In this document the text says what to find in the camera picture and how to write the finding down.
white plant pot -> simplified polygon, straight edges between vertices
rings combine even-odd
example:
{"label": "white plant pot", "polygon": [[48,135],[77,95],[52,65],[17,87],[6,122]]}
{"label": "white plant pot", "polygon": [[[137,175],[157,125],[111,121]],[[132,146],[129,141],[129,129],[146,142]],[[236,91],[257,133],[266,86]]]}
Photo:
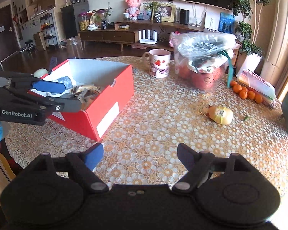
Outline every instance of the white plant pot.
{"label": "white plant pot", "polygon": [[243,70],[250,70],[251,72],[254,72],[260,61],[261,57],[258,54],[240,54],[237,60],[236,76],[238,77]]}

pink mug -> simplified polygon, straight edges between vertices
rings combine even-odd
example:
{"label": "pink mug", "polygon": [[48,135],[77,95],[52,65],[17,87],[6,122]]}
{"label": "pink mug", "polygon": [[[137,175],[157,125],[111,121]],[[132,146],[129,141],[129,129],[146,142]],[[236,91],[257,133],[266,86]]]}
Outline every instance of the pink mug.
{"label": "pink mug", "polygon": [[171,52],[164,49],[153,49],[142,56],[143,62],[149,66],[149,74],[154,78],[165,78],[169,75]]}

clear plastic bag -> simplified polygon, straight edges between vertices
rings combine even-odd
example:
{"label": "clear plastic bag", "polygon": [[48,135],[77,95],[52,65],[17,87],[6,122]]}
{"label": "clear plastic bag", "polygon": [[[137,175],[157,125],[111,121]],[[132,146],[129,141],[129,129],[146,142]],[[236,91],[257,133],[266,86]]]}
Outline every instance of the clear plastic bag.
{"label": "clear plastic bag", "polygon": [[221,32],[191,32],[172,36],[175,72],[189,80],[194,88],[211,91],[223,77],[228,57],[231,59],[234,56],[232,48],[236,44],[235,39],[233,34]]}

white router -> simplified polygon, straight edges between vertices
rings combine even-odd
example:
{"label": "white router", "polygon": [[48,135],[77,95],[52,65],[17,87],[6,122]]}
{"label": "white router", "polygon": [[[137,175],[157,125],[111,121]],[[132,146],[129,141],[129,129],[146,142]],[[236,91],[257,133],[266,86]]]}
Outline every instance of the white router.
{"label": "white router", "polygon": [[153,40],[151,40],[151,31],[148,30],[147,33],[148,33],[148,34],[147,34],[147,35],[148,35],[148,39],[146,39],[146,37],[145,37],[145,30],[143,30],[143,38],[142,38],[142,36],[141,36],[141,30],[139,30],[140,43],[143,43],[143,44],[151,44],[151,45],[156,44],[156,43],[157,43],[157,32],[154,31],[154,33],[153,33],[154,39],[153,39]]}

mug handle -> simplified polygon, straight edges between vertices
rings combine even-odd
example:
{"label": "mug handle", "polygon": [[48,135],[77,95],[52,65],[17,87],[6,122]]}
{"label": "mug handle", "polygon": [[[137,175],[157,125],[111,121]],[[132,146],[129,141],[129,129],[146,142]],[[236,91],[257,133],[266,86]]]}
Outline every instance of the mug handle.
{"label": "mug handle", "polygon": [[149,63],[145,60],[145,56],[146,56],[146,55],[149,55],[149,52],[146,52],[146,53],[144,53],[144,54],[142,55],[142,60],[143,60],[143,62],[146,64],[146,66],[150,67]]}

